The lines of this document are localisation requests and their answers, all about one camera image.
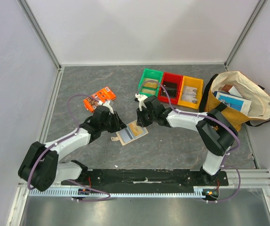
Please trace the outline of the beige card holder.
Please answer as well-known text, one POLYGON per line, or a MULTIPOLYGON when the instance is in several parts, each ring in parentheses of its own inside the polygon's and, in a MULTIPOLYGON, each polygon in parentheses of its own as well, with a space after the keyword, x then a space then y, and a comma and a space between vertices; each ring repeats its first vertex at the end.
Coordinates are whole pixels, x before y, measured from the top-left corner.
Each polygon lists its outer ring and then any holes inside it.
POLYGON ((136 123, 137 120, 128 123, 126 128, 116 132, 115 137, 111 137, 111 141, 119 141, 122 146, 125 146, 149 133, 145 127, 138 126, 136 123))

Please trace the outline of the gold card from holder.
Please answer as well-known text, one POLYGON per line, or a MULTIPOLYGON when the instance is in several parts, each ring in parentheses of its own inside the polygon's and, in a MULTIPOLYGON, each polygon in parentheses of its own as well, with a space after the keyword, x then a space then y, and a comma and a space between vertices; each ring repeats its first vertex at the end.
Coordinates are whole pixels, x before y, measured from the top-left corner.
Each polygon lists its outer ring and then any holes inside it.
POLYGON ((137 126, 136 121, 137 120, 134 120, 127 125, 127 128, 129 130, 132 138, 134 138, 134 139, 139 138, 141 136, 144 136, 145 134, 148 134, 148 130, 146 128, 137 126))

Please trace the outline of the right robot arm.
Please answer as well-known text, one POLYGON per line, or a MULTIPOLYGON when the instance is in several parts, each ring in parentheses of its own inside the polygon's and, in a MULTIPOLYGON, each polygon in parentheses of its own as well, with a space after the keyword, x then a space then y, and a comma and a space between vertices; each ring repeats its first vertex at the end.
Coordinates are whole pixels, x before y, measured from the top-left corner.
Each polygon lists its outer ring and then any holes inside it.
POLYGON ((200 169, 200 180, 207 186, 217 180, 226 153, 234 142, 240 144, 237 130, 223 116, 220 108, 203 113, 184 112, 172 107, 165 108, 155 96, 140 94, 135 94, 135 101, 139 103, 136 110, 138 126, 148 127, 156 122, 160 126, 198 132, 208 149, 200 169))

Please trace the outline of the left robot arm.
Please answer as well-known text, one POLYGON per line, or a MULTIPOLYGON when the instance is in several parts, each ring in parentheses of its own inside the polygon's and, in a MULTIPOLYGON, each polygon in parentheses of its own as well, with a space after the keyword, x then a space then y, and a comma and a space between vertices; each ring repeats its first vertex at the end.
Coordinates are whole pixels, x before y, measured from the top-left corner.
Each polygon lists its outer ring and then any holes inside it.
POLYGON ((93 115, 85 119, 73 132, 52 142, 36 141, 29 147, 18 170, 18 176, 27 182, 30 190, 47 190, 54 182, 72 179, 76 184, 87 182, 88 173, 84 165, 73 160, 61 163, 61 159, 86 146, 107 131, 115 133, 125 129, 126 124, 118 113, 107 106, 98 106, 93 115))

